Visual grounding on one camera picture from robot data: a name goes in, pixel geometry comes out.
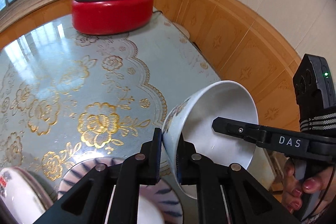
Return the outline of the person right hand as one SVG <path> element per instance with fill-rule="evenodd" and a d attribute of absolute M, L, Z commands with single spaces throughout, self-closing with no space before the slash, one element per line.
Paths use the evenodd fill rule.
<path fill-rule="evenodd" d="M 282 180 L 283 192 L 281 203 L 293 213 L 302 206 L 301 196 L 303 193 L 313 194 L 321 191 L 326 193 L 315 213 L 321 212 L 335 197 L 335 172 L 330 166 L 314 177 L 308 178 L 303 183 L 294 177 L 295 167 L 291 160 L 287 160 L 284 166 L 284 178 Z"/>

